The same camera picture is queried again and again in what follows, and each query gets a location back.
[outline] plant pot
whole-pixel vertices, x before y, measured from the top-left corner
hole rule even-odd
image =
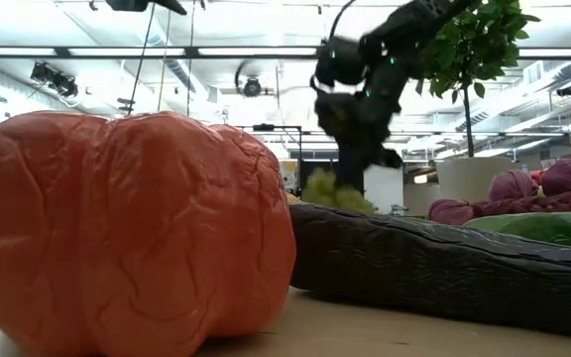
[[[488,200],[495,175],[514,169],[509,158],[464,158],[437,164],[442,198],[477,202]]]

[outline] hanging wire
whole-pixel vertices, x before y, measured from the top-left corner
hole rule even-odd
[[[190,14],[190,46],[193,47],[195,36],[195,5],[197,0],[193,0],[193,10]],[[186,116],[190,117],[190,89],[193,87],[193,79],[191,78],[193,69],[193,59],[188,60],[188,86],[186,89]]]
[[[163,73],[160,77],[160,94],[158,95],[158,111],[160,111],[160,107],[163,104],[163,88],[165,87],[165,69],[167,68],[165,60],[167,60],[167,50],[169,49],[170,33],[171,33],[171,10],[169,10],[169,14],[167,15],[167,39],[165,40],[165,54],[163,55]]]
[[[356,0],[350,0],[345,5],[343,5],[341,7],[341,10],[338,12],[336,17],[334,18],[334,22],[332,23],[332,29],[329,31],[329,39],[328,40],[331,40],[334,37],[334,35],[336,33],[336,28],[338,27],[338,21],[343,16],[343,13],[345,13],[345,10],[347,10],[348,7],[352,6],[354,1],[356,1]]]
[[[62,95],[58,96],[58,101],[60,101],[61,103],[65,104],[66,107],[68,108],[75,108],[78,105],[80,105],[80,103],[83,102],[83,98],[79,98],[77,101],[75,101],[74,103],[70,103],[68,102],[65,98],[62,97]]]
[[[34,90],[32,93],[30,93],[30,95],[28,95],[28,96],[26,97],[26,100],[28,100],[28,99],[32,98],[33,96],[35,96],[35,94],[37,94],[37,92],[40,91],[41,88],[43,88],[44,85],[46,85],[46,84],[47,84],[46,81],[43,82],[43,83],[41,83],[41,85],[39,85],[38,87],[36,87],[35,90]]]
[[[156,15],[156,4],[151,7],[151,17],[149,18],[149,25],[147,26],[147,34],[145,35],[145,40],[143,44],[143,51],[140,56],[140,61],[138,61],[138,70],[136,71],[136,79],[134,80],[134,88],[131,92],[131,100],[129,101],[129,110],[127,111],[127,116],[131,115],[134,109],[134,99],[136,98],[136,88],[138,88],[138,81],[140,80],[140,71],[143,69],[143,62],[145,61],[145,51],[147,50],[147,41],[149,40],[149,33],[151,32],[151,27],[154,23],[154,15]]]
[[[284,116],[284,112],[282,111],[282,100],[281,100],[281,86],[280,86],[280,82],[279,82],[279,65],[277,64],[275,66],[275,85],[276,85],[276,97],[277,97],[277,111],[279,113],[281,122],[283,126],[287,125],[286,122],[286,117]],[[296,139],[294,138],[294,136],[287,130],[284,129],[285,134],[288,135],[294,142],[296,142]]]

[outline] ceiling beam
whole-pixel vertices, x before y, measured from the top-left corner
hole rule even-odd
[[[0,59],[28,60],[317,60],[322,47],[0,47]],[[571,48],[520,47],[518,60],[571,60]]]

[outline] ceiling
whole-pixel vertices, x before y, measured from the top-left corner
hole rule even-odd
[[[382,23],[399,0],[360,0],[348,9],[337,28],[337,34],[358,38]],[[318,46],[327,36],[332,21],[343,1],[281,0],[226,1],[212,0],[203,10],[197,2],[182,1],[189,16],[169,14],[157,8],[154,27],[168,38],[169,46]],[[527,13],[542,19],[526,27],[530,38],[520,42],[528,47],[571,47],[571,0],[522,0]],[[0,0],[0,46],[94,46],[116,47],[143,45],[151,13],[113,12],[103,1],[95,1],[92,10],[88,0]],[[188,100],[185,86],[160,60],[142,62],[135,96],[135,110],[188,111],[189,115],[208,122],[222,119],[252,125],[276,122],[317,129],[312,111],[314,92],[307,88],[314,70],[313,61],[256,60],[244,70],[242,77],[256,75],[264,87],[278,89],[274,96],[243,98],[234,91],[234,72],[240,59],[194,59],[185,65],[204,88],[215,88],[216,100]],[[0,73],[31,88],[35,61],[31,59],[0,59]],[[55,59],[50,65],[76,77],[81,94],[64,105],[72,110],[104,116],[120,115],[117,98],[131,96],[140,63],[137,60]],[[522,70],[530,62],[521,62],[504,77],[485,83],[487,96],[508,89],[521,79]],[[40,93],[56,98],[47,88]],[[484,105],[472,97],[472,106]],[[394,119],[393,129],[433,130],[459,119],[463,108],[452,105],[449,98],[418,95],[411,84],[402,96],[402,115]],[[539,105],[532,109],[519,107],[511,113],[520,120],[537,115]]]

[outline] green plush toy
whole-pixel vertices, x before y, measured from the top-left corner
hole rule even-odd
[[[326,207],[346,208],[357,212],[374,213],[374,204],[353,188],[336,189],[336,176],[332,172],[317,169],[307,180],[302,200]]]
[[[503,214],[475,218],[464,226],[571,246],[571,212]]]

